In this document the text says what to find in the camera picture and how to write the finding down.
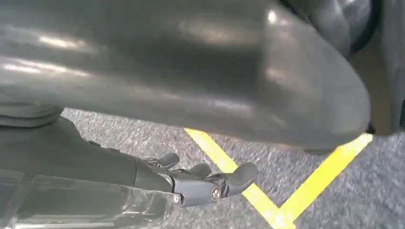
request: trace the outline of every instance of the yellow line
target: yellow line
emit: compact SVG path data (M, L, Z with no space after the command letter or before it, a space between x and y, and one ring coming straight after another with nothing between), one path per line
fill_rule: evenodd
M338 147L281 206L283 218L294 222L372 139L372 135L363 134Z
M232 173L236 170L237 164L215 143L214 140L212 140L208 134L191 129L185 129L185 131L221 171ZM243 195L274 229L295 229L295 225L292 221L286 221L283 219L284 215L279 214L278 207L256 184L252 184L243 192Z

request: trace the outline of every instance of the yellow tape line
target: yellow tape line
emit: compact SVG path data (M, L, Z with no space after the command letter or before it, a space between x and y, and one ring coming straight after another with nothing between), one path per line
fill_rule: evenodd
M200 146L207 156L224 173L232 173L236 170L237 164L215 143L212 138L201 131L185 129L190 137ZM260 190L256 184L252 184L243 192L244 197L262 215L262 217L274 229L294 229L292 221L283 220L284 215L279 214L278 207Z
M363 134L338 147L281 206L283 218L295 221L372 139L372 135Z
M225 173L236 170L237 164L205 132L185 131L207 156ZM243 192L244 197L274 229L295 229L294 221L321 192L371 142L372 135L363 134L354 141L338 147L310 177L278 208L256 184Z

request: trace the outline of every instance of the gray carpet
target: gray carpet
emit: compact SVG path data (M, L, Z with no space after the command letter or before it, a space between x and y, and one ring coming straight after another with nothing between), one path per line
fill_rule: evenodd
M205 153L179 127L115 116L66 110L82 136L104 147L139 157L177 153L181 167L205 161ZM272 144L244 142L214 135L213 139L237 163L253 161L256 183L281 205L316 169L324 156ZM375 138L295 221L298 229L405 229L405 134ZM209 207L183 209L168 229L271 228L243 196Z

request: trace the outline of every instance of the screw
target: screw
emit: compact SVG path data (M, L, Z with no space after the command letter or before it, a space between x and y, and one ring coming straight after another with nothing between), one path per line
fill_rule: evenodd
M218 186L215 186L211 189L211 200L217 201L221 197L221 189Z

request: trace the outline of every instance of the transparent plastic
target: transparent plastic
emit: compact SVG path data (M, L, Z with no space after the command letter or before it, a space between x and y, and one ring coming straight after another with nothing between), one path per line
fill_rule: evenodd
M0 206L5 229L154 229L180 208L177 194L59 177L0 174L3 187L13 193Z

